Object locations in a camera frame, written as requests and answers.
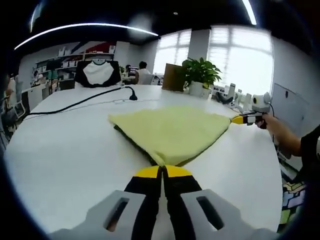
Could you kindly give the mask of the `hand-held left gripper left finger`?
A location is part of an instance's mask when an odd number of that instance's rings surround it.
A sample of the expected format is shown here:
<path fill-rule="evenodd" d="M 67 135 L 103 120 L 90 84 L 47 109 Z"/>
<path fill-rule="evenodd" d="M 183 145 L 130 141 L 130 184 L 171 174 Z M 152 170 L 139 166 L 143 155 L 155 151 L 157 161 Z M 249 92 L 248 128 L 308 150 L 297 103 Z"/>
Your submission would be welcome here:
<path fill-rule="evenodd" d="M 115 190 L 86 215 L 89 240 L 150 240 L 159 212 L 162 168 L 139 170 L 124 190 Z"/>

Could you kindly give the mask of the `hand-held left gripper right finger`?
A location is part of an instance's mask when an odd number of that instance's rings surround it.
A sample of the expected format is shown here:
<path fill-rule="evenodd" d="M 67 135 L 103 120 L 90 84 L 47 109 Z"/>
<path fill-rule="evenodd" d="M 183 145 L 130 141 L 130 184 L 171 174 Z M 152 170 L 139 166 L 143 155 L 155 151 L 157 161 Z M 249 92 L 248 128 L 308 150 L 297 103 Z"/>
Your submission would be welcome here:
<path fill-rule="evenodd" d="M 243 238 L 239 210 L 212 190 L 202 189 L 190 171 L 173 165 L 162 170 L 167 211 L 177 240 Z"/>

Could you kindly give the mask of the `person's right hand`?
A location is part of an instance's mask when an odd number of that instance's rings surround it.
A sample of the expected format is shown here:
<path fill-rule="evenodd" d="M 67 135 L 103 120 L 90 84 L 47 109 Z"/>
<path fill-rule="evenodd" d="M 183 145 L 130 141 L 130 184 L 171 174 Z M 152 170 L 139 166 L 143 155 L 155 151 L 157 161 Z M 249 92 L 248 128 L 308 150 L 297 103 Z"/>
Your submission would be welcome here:
<path fill-rule="evenodd" d="M 262 125 L 265 126 L 265 129 L 269 130 L 270 132 L 276 132 L 282 128 L 282 123 L 273 115 L 268 113 L 262 114 Z"/>

